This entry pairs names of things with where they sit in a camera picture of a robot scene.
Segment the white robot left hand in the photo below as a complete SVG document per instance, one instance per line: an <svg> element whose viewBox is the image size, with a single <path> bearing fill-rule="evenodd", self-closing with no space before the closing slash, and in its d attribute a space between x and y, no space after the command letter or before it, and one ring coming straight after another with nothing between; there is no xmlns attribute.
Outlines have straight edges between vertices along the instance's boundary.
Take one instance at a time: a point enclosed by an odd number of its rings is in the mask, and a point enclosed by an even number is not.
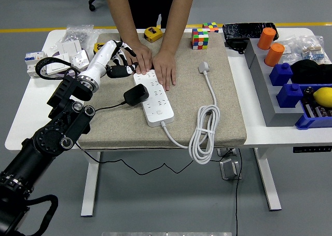
<svg viewBox="0 0 332 236"><path fill-rule="evenodd" d="M110 40L96 53L88 68L80 73L77 78L87 79L100 83L101 77L109 78L128 77L133 74L138 66L137 62L129 64L123 49L136 57L134 51L124 42Z"/></svg>

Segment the person's right hand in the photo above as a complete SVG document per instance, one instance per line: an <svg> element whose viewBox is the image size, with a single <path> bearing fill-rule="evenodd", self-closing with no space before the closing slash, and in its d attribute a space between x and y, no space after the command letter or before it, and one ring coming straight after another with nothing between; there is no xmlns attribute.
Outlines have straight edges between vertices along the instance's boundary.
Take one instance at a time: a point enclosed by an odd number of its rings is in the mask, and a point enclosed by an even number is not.
<svg viewBox="0 0 332 236"><path fill-rule="evenodd" d="M152 66L152 52L151 50L143 45L141 42L134 42L129 44L131 49L136 54L135 57L130 55L129 53L126 53L127 61L131 65L135 62L138 63L138 66L136 68L136 72L138 74L145 75Z"/></svg>

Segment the person's left hand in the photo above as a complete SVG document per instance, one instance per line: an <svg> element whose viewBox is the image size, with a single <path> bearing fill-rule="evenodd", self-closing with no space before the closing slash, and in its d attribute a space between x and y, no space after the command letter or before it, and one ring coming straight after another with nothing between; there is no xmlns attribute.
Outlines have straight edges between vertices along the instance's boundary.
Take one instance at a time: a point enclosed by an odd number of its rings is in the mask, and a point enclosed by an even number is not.
<svg viewBox="0 0 332 236"><path fill-rule="evenodd" d="M160 49L153 57L152 63L159 83L165 91L169 91L171 85L176 85L175 54Z"/></svg>

